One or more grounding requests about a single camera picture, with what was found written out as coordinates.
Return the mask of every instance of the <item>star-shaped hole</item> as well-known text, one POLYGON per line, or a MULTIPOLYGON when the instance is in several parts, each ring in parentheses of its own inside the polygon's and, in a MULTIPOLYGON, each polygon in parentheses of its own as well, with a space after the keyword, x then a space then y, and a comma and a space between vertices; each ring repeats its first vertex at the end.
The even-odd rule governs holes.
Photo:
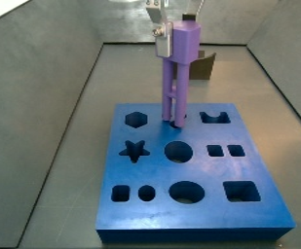
POLYGON ((133 143, 127 141, 127 149, 120 152, 121 156, 129 156, 133 163, 137 163, 141 156, 149 156, 151 152, 144 149, 145 141, 133 143))

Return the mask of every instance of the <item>gray floor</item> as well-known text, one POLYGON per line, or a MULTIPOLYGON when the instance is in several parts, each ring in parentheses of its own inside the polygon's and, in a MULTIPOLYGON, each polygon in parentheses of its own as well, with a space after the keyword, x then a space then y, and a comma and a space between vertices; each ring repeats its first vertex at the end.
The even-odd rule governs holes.
MULTIPOLYGON (((298 222, 276 242, 155 244, 155 248, 301 248, 301 121, 246 47, 217 52, 209 82, 193 81, 189 102, 233 102, 298 222)), ((99 248, 95 219, 116 103, 161 101, 155 46, 105 46, 32 216, 22 247, 99 248)), ((141 245, 119 245, 141 248, 141 245)))

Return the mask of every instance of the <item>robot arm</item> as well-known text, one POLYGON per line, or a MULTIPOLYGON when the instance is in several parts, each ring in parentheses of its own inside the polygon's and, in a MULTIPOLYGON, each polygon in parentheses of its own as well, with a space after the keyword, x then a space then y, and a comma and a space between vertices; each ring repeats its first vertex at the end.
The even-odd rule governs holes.
MULTIPOLYGON (((184 20, 197 20, 204 1, 205 0, 189 1, 184 20)), ((169 0, 147 0, 147 11, 156 25, 153 35, 156 37, 159 57, 171 57, 173 55, 175 27, 173 23, 168 20, 167 7, 169 7, 169 0)))

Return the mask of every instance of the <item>gray wall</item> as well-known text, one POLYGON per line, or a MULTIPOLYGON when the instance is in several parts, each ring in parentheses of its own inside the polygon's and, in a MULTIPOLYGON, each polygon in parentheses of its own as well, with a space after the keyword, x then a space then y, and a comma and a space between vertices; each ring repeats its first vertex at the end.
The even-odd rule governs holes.
MULTIPOLYGON (((105 42, 155 42, 145 0, 132 3, 115 0, 83 1, 105 42)), ((200 15, 201 42, 247 45, 278 2, 279 0, 207 0, 200 15)), ((181 19, 187 5, 187 0, 171 1, 171 20, 181 19)))
POLYGON ((18 245, 101 48, 81 1, 0 18, 0 246, 18 245))
POLYGON ((250 45, 301 116, 301 0, 283 0, 250 45))

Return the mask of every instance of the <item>hexagonal hole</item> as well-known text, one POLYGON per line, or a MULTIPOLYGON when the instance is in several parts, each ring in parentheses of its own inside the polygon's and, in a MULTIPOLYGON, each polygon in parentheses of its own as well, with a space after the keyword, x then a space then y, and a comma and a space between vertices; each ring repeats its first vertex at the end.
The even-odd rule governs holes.
POLYGON ((125 124, 135 128, 145 126, 148 124, 148 115, 140 112, 133 112, 128 114, 125 124))

